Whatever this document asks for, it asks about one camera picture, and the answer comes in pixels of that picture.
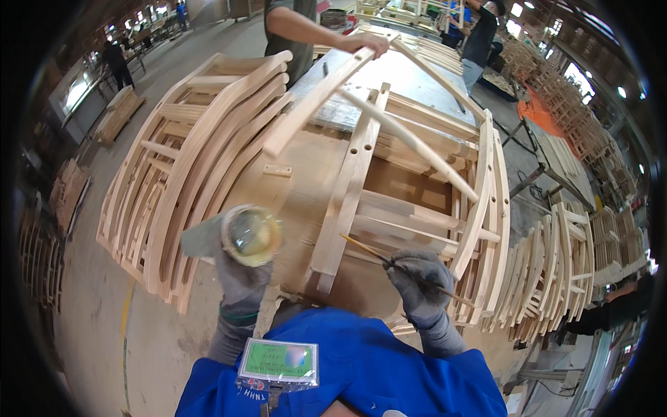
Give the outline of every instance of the ceiling light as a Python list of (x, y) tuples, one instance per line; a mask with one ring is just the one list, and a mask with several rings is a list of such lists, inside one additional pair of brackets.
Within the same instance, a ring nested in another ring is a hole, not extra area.
[(512, 10), (510, 11), (511, 14), (515, 15), (516, 17), (519, 17), (521, 15), (521, 12), (524, 11), (524, 8), (521, 7), (519, 3), (514, 3), (512, 5)]

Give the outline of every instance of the concrete floor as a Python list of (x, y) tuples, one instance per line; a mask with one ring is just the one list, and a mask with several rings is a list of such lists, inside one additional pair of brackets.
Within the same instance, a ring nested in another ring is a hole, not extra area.
[[(55, 342), (70, 393), (85, 415), (118, 416), (122, 410), (135, 417), (172, 415), (192, 364), (207, 352), (222, 294), (213, 268), (199, 263), (192, 301), (183, 316), (158, 296), (136, 286), (95, 241), (95, 231), (109, 184), (143, 121), (164, 93), (213, 53), (259, 57), (265, 44), (263, 23), (256, 17), (190, 33), (178, 45), (158, 45), (145, 58), (147, 73), (134, 75), (137, 94), (146, 97), (146, 104), (125, 126), (113, 147), (97, 150), (90, 163), (93, 187), (67, 247), (62, 313), (54, 323)], [(473, 96), (505, 126), (513, 127), (518, 122), (514, 105), (482, 86), (475, 86)], [(522, 135), (519, 138), (527, 143)], [(514, 142), (506, 146), (505, 158), (510, 187), (519, 182), (518, 170), (530, 173), (537, 167), (534, 156)], [(537, 184), (546, 190), (553, 182), (545, 177)], [(528, 190), (522, 195), (531, 199)], [(511, 209), (510, 244), (514, 245), (543, 213), (514, 200)], [(471, 330), (466, 338), (480, 339), (476, 333)], [(479, 343), (493, 347), (490, 339), (484, 340)]]

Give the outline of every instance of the person's arm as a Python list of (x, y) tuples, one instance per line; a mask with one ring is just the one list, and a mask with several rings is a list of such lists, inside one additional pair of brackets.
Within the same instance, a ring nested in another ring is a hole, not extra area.
[(431, 281), (454, 292), (454, 278), (437, 255), (426, 251), (400, 250), (385, 264), (389, 279), (403, 298), (403, 309), (422, 338), (424, 353), (433, 358), (447, 358), (466, 350), (465, 341), (454, 328), (447, 305), (450, 297), (440, 292), (424, 292), (418, 279)]
[(215, 268), (224, 295), (206, 357), (233, 366), (255, 330), (259, 304), (271, 279), (273, 263), (256, 268), (243, 266), (222, 248), (218, 233), (213, 233), (213, 240)]
[(456, 29), (459, 29), (459, 31), (461, 31), (461, 33), (463, 33), (465, 36), (470, 36), (470, 29), (468, 29), (470, 24), (468, 22), (464, 22), (463, 26), (461, 26), (458, 23), (458, 20), (454, 18), (454, 16), (450, 16), (450, 22), (452, 25), (456, 26)]
[(350, 53), (368, 46), (376, 52), (374, 59), (379, 58), (389, 49), (389, 42), (383, 37), (367, 33), (352, 36), (339, 35), (287, 6), (279, 6), (271, 10), (266, 15), (265, 22), (267, 31), (290, 41), (327, 45)]
[(637, 290), (637, 283), (636, 282), (631, 282), (628, 285), (624, 286), (620, 290), (612, 291), (607, 296), (605, 299), (607, 302), (612, 302), (616, 298), (619, 298), (620, 296), (625, 296), (627, 294), (630, 294), (631, 292), (635, 292)]

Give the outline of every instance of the gray work glove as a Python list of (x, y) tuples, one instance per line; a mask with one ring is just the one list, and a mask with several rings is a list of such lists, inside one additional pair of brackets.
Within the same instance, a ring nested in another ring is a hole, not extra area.
[(391, 264), (383, 264), (389, 279), (403, 298), (403, 309), (417, 329), (431, 328), (445, 313), (450, 297), (429, 289), (416, 278), (436, 283), (454, 292), (454, 278), (437, 255), (422, 250), (400, 250)]
[(212, 235), (215, 268), (224, 292), (220, 302), (221, 314), (233, 322), (257, 313), (264, 290), (271, 280), (273, 262), (255, 268), (241, 265), (222, 248), (219, 234)]

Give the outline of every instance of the gray t-shirt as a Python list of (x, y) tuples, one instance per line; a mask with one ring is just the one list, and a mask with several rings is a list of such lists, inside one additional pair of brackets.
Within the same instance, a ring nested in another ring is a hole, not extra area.
[(313, 45), (288, 41), (266, 30), (266, 15), (276, 7), (289, 7), (291, 10), (315, 21), (317, 3), (316, 0), (264, 0), (264, 33), (266, 33), (266, 39), (269, 41), (264, 56), (275, 55), (288, 49), (294, 54), (294, 58), (287, 63), (287, 74), (289, 75), (287, 88), (290, 88), (313, 64)]

